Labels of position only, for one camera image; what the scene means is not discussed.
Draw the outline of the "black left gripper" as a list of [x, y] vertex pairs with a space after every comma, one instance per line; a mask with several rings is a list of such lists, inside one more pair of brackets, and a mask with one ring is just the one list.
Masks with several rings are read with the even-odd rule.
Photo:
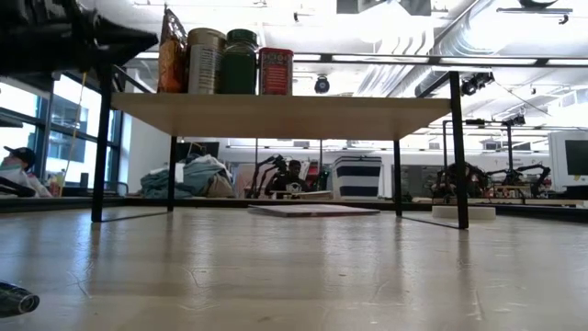
[[157, 34], [98, 16], [73, 0], [1, 0], [1, 74], [123, 65], [156, 45]]

